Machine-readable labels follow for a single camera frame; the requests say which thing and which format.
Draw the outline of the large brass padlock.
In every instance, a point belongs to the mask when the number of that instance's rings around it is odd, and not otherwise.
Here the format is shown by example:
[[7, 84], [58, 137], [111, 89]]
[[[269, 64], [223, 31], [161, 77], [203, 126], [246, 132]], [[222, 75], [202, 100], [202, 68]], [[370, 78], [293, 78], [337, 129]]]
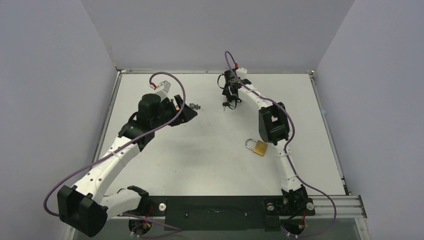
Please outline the large brass padlock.
[[253, 153], [263, 157], [266, 154], [268, 144], [261, 140], [256, 140], [253, 138], [248, 138], [245, 141], [245, 147], [252, 151]]

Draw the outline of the black-headed keys bunch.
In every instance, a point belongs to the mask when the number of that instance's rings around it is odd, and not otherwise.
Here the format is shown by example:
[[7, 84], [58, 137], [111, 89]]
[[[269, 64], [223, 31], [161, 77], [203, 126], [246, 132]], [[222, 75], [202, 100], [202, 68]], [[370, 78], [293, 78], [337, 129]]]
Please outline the black-headed keys bunch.
[[230, 109], [230, 110], [232, 110], [233, 109], [233, 106], [229, 103], [229, 102], [223, 102], [222, 103], [222, 106], [223, 106], [223, 110], [225, 111], [226, 109]]

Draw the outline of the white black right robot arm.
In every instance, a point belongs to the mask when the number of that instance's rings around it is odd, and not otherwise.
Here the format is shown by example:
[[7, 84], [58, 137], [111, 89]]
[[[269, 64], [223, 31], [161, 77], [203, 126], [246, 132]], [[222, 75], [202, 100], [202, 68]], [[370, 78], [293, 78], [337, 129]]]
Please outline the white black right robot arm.
[[274, 208], [288, 215], [303, 212], [309, 196], [290, 157], [289, 143], [293, 140], [295, 128], [285, 105], [262, 95], [247, 79], [245, 68], [233, 68], [224, 71], [221, 76], [224, 78], [224, 86], [221, 87], [226, 98], [224, 106], [233, 110], [238, 104], [247, 103], [253, 107], [258, 112], [261, 144], [265, 147], [272, 144], [276, 150], [283, 199], [282, 204]]

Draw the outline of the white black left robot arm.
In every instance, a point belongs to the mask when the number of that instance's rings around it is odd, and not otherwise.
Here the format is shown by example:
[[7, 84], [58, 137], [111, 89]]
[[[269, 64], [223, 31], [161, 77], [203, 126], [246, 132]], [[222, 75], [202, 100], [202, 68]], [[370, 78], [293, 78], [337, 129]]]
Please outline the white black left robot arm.
[[57, 192], [60, 220], [91, 238], [115, 216], [148, 213], [151, 204], [146, 190], [131, 185], [109, 196], [106, 190], [157, 130], [185, 124], [197, 115], [180, 95], [173, 100], [156, 93], [143, 95], [138, 110], [122, 126], [108, 152], [73, 186], [64, 185]]

